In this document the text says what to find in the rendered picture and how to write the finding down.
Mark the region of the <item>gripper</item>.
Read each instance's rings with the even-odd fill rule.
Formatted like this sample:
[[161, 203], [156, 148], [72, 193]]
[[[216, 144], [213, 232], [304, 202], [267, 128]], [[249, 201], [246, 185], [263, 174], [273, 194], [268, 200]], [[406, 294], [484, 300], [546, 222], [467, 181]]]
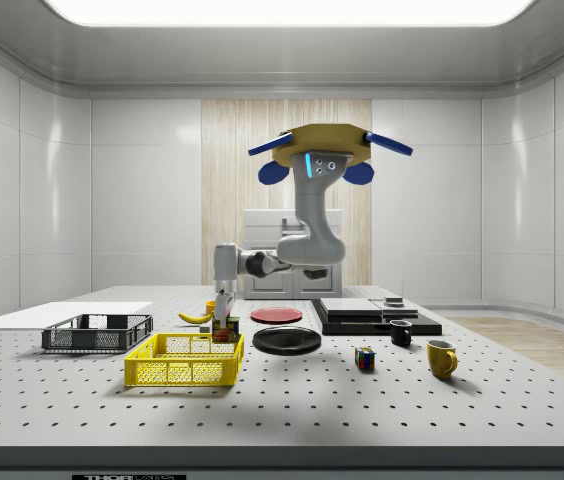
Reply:
[[233, 292], [218, 292], [215, 300], [215, 318], [217, 320], [226, 320], [231, 315], [235, 301]]

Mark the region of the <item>flat-sided can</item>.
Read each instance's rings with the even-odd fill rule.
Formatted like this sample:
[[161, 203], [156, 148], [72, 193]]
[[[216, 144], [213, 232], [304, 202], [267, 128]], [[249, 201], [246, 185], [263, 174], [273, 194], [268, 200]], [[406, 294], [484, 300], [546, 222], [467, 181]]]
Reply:
[[224, 322], [212, 320], [212, 340], [214, 343], [235, 343], [239, 341], [239, 317], [227, 317]]

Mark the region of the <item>red plate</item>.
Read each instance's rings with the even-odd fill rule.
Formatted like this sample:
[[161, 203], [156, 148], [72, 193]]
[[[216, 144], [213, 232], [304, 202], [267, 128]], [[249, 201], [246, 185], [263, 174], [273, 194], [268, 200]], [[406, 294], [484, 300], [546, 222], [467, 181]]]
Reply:
[[289, 324], [302, 318], [300, 310], [290, 307], [265, 307], [251, 312], [251, 319], [263, 324]]

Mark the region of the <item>black plate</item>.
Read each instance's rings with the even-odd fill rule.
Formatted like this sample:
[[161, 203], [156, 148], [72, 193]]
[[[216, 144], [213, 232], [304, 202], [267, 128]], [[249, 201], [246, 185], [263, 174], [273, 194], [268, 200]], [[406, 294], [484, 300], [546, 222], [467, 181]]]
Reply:
[[253, 335], [253, 346], [274, 355], [302, 355], [321, 345], [321, 336], [303, 327], [276, 326], [259, 330]]

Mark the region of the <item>yellow basket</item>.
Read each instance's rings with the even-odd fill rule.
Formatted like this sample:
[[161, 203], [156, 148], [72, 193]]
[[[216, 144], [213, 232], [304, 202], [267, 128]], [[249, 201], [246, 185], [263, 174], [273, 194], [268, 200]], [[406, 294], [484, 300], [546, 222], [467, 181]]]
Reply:
[[244, 336], [214, 343], [209, 333], [156, 333], [124, 358], [126, 386], [234, 385]]

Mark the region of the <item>white cabinet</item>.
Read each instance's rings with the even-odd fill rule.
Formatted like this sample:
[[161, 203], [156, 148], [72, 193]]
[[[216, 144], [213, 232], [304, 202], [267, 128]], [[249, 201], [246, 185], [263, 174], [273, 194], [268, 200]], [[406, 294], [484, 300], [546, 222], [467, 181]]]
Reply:
[[[247, 250], [275, 249], [287, 235], [307, 234], [293, 209], [245, 209], [244, 240]], [[327, 267], [324, 278], [312, 280], [302, 271], [273, 273], [266, 278], [243, 276], [245, 299], [286, 300], [340, 297], [342, 293], [342, 265]]]

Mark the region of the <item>black stove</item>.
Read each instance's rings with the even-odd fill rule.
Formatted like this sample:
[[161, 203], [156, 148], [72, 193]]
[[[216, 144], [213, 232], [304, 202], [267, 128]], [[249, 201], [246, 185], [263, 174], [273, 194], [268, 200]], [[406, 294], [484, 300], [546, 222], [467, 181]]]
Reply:
[[321, 298], [312, 304], [323, 335], [389, 335], [391, 320], [411, 322], [413, 335], [442, 334], [440, 323], [404, 304], [366, 298]]

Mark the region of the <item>dark grey basket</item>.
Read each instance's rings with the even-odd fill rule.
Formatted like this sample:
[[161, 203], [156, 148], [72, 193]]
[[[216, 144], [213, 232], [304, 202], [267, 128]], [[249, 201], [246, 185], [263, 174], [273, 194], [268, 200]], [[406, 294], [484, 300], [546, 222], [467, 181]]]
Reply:
[[153, 330], [153, 317], [81, 314], [42, 331], [42, 348], [59, 352], [126, 352]]

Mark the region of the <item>black mug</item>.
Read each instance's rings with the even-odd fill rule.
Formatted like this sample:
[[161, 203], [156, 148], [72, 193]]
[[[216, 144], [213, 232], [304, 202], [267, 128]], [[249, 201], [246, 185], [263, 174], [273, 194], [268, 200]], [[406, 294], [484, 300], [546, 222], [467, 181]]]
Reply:
[[411, 344], [412, 323], [407, 320], [391, 320], [389, 324], [392, 343], [400, 347], [408, 347]]

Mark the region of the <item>yellow mug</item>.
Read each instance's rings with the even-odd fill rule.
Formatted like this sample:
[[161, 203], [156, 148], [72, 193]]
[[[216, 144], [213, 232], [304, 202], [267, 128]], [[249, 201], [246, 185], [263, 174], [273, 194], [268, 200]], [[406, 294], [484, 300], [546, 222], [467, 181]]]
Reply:
[[444, 340], [429, 340], [427, 355], [432, 374], [440, 379], [448, 379], [458, 366], [456, 347]]

